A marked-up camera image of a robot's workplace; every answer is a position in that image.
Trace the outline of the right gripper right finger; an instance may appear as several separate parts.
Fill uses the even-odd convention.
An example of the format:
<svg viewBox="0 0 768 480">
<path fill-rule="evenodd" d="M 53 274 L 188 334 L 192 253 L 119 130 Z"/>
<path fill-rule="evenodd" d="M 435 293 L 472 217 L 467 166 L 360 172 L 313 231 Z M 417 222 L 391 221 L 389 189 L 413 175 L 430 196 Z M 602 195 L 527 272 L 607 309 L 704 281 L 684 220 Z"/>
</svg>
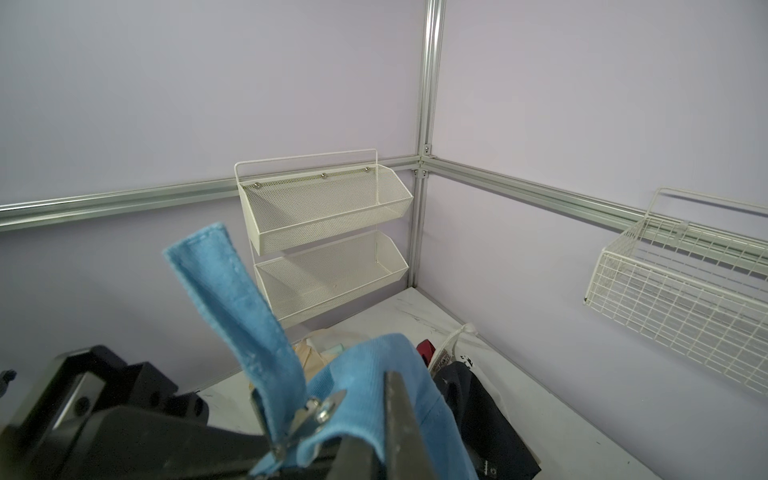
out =
<svg viewBox="0 0 768 480">
<path fill-rule="evenodd" d="M 385 478 L 437 479 L 402 375 L 384 376 Z"/>
</svg>

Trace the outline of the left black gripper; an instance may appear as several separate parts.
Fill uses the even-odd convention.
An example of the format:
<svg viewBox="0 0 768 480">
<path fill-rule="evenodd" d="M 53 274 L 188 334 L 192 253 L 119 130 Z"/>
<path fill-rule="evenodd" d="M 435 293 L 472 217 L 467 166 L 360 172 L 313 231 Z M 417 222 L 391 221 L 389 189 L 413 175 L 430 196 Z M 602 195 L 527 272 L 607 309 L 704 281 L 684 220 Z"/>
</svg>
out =
<svg viewBox="0 0 768 480">
<path fill-rule="evenodd" d="M 251 479 L 260 461 L 288 456 L 287 441 L 208 418 L 196 392 L 180 393 L 149 362 L 129 364 L 103 345 L 64 353 L 1 428 L 1 476 Z"/>
</svg>

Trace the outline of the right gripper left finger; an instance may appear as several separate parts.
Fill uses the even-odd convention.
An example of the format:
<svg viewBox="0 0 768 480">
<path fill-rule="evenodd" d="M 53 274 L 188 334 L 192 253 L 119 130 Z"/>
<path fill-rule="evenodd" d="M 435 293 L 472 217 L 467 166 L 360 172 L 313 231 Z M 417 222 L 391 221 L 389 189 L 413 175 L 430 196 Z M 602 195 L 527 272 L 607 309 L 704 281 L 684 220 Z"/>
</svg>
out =
<svg viewBox="0 0 768 480">
<path fill-rule="evenodd" d="M 377 480 L 384 478 L 384 468 L 366 441 L 344 437 L 333 459 L 327 480 Z"/>
</svg>

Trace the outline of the light blue baseball cap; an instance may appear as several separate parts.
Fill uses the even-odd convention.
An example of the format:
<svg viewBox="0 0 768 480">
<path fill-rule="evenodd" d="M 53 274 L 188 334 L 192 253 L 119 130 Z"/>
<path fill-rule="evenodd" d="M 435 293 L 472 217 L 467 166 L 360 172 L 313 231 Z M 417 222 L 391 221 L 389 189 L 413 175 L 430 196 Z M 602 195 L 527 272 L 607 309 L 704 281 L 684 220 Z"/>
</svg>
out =
<svg viewBox="0 0 768 480">
<path fill-rule="evenodd" d="M 287 448 L 283 460 L 268 454 L 251 475 L 272 474 L 282 466 L 306 467 L 317 457 L 321 444 L 345 436 L 365 441 L 384 461 L 385 375 L 397 372 L 437 477 L 476 478 L 452 411 L 404 335 L 387 334 L 358 344 L 307 380 L 223 224 L 212 224 L 175 243 L 164 256 L 199 314 L 227 343 L 253 384 L 273 442 L 287 440 L 295 413 L 310 398 L 324 400 L 339 391 L 345 394 L 319 432 Z"/>
</svg>

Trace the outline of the dark navy baseball cap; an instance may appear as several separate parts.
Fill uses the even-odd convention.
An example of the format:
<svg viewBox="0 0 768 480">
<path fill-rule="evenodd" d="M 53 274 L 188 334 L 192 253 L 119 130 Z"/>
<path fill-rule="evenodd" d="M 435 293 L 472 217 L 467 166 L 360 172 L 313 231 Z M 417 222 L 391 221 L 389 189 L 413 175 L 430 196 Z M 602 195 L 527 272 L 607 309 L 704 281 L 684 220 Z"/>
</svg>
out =
<svg viewBox="0 0 768 480">
<path fill-rule="evenodd" d="M 480 479 L 533 479 L 541 468 L 479 378 L 453 362 L 434 376 Z"/>
</svg>

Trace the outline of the dark red baseball cap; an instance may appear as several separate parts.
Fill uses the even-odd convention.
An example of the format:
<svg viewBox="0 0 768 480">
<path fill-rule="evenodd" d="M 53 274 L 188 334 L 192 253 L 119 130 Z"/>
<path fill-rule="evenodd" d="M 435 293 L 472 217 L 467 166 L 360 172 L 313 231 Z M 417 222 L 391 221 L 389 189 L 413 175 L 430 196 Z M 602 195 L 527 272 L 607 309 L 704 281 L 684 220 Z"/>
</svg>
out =
<svg viewBox="0 0 768 480">
<path fill-rule="evenodd" d="M 422 358 L 423 363 L 426 366 L 429 366 L 436 352 L 436 348 L 433 343 L 430 340 L 425 339 L 417 344 L 416 350 Z"/>
</svg>

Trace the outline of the white baseball cap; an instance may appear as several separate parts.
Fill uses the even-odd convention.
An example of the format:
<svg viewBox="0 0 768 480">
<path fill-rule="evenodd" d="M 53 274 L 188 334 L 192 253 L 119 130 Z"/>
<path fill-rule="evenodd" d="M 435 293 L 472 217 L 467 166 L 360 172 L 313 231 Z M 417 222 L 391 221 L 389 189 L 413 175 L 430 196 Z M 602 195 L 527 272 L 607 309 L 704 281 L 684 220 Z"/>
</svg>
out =
<svg viewBox="0 0 768 480">
<path fill-rule="evenodd" d="M 434 377 L 442 368 L 456 361 L 456 347 L 463 336 L 476 336 L 477 329 L 471 323 L 462 325 L 450 333 L 441 346 L 432 355 L 427 366 L 428 372 Z"/>
</svg>

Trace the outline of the beige baseball cap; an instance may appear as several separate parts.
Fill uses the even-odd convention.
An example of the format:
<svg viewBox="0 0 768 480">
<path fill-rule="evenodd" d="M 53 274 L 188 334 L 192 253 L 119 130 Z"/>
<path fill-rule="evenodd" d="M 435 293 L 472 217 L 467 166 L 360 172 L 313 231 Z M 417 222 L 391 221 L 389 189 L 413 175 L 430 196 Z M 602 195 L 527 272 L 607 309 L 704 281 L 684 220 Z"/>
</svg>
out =
<svg viewBox="0 0 768 480">
<path fill-rule="evenodd" d="M 344 346 L 337 344 L 330 349 L 319 351 L 309 339 L 303 339 L 293 345 L 293 350 L 302 366 L 304 378 L 309 382 L 335 358 L 344 352 Z"/>
</svg>

